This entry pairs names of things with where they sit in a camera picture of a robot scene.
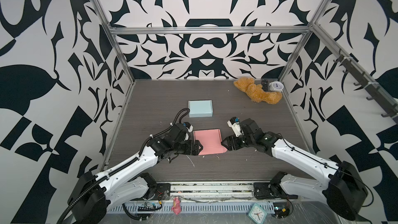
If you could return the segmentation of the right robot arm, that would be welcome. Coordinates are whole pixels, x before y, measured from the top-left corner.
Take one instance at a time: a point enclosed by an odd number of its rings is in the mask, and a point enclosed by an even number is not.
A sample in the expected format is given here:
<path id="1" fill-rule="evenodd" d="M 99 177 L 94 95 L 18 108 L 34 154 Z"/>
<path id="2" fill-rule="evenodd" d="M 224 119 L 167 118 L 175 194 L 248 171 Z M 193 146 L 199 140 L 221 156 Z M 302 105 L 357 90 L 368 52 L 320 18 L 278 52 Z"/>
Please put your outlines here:
<path id="1" fill-rule="evenodd" d="M 228 126 L 234 134 L 222 142 L 227 150 L 254 147 L 257 151 L 282 160 L 305 172 L 310 179 L 278 172 L 266 186 L 255 186 L 255 198 L 287 199 L 304 197 L 327 205 L 338 216 L 356 221 L 368 197 L 368 189 L 357 169 L 349 162 L 336 163 L 307 152 L 283 138 L 282 134 L 263 132 L 252 119 L 233 117 Z"/>

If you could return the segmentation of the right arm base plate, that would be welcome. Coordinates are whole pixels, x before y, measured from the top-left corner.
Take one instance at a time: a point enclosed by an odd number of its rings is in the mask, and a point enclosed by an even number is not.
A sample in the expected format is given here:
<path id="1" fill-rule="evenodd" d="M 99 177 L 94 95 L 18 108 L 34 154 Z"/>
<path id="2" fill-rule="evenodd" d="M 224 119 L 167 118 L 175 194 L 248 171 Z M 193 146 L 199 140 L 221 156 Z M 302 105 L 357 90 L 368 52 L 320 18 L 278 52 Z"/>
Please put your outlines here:
<path id="1" fill-rule="evenodd" d="M 297 195 L 287 194 L 279 185 L 272 183 L 254 183 L 254 197 L 258 200 L 298 199 Z"/>

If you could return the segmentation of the pink paper box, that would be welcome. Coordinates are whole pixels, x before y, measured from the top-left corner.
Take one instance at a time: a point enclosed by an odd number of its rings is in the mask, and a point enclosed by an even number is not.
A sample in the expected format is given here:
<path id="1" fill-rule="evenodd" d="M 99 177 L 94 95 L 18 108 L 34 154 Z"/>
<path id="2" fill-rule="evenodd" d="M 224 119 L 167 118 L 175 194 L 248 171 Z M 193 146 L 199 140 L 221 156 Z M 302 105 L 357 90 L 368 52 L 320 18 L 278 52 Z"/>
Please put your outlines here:
<path id="1" fill-rule="evenodd" d="M 219 129 L 194 131 L 194 138 L 203 146 L 199 156 L 217 155 L 225 153 L 227 149 L 222 146 L 221 131 Z"/>

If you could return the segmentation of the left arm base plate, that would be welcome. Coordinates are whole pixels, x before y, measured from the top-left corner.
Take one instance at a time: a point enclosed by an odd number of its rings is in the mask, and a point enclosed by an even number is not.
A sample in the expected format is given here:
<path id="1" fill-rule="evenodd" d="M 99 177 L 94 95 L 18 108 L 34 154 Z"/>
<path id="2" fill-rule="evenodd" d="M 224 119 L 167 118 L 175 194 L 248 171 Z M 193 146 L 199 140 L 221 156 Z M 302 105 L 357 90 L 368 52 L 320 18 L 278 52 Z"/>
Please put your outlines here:
<path id="1" fill-rule="evenodd" d="M 150 186 L 146 193 L 141 198 L 131 198 L 130 201 L 144 201 L 144 200 L 157 200 L 158 196 L 166 196 L 170 193 L 171 184 L 160 183 L 156 186 Z"/>

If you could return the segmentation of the light blue paper box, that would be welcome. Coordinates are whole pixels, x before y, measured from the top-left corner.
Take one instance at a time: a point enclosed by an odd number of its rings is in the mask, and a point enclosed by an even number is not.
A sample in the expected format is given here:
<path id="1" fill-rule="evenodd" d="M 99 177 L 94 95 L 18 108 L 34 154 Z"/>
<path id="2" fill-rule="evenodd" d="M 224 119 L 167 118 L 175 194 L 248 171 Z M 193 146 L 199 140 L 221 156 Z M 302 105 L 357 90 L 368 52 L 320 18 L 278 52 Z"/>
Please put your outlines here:
<path id="1" fill-rule="evenodd" d="M 190 118 L 213 116 L 212 100 L 189 101 L 188 106 Z"/>

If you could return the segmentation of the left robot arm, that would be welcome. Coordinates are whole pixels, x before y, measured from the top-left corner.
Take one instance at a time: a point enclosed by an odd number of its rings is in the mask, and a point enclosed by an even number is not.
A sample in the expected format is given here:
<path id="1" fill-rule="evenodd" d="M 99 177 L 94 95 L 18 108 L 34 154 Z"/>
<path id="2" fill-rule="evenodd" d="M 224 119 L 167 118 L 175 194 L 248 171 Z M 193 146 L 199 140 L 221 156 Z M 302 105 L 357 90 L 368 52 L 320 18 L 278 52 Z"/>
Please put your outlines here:
<path id="1" fill-rule="evenodd" d="M 120 164 L 97 174 L 85 173 L 57 222 L 63 223 L 72 213 L 78 224 L 97 224 L 118 205 L 133 199 L 150 198 L 157 186 L 145 170 L 164 159 L 172 161 L 180 154 L 197 156 L 202 149 L 201 143 L 193 138 L 190 123 L 171 124 L 163 133 L 151 135 L 139 152 Z"/>

